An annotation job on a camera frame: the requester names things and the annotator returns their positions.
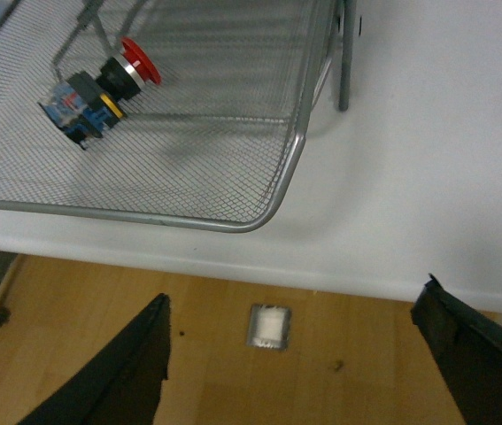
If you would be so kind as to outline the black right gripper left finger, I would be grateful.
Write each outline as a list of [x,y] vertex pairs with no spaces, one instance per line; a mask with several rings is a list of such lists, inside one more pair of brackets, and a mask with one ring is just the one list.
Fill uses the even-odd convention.
[[21,424],[152,424],[168,377],[170,297],[153,298]]

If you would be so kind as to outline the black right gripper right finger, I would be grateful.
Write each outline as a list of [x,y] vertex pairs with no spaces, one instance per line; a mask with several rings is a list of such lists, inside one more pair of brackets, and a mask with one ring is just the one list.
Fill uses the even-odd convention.
[[502,326],[429,277],[413,324],[467,424],[502,424]]

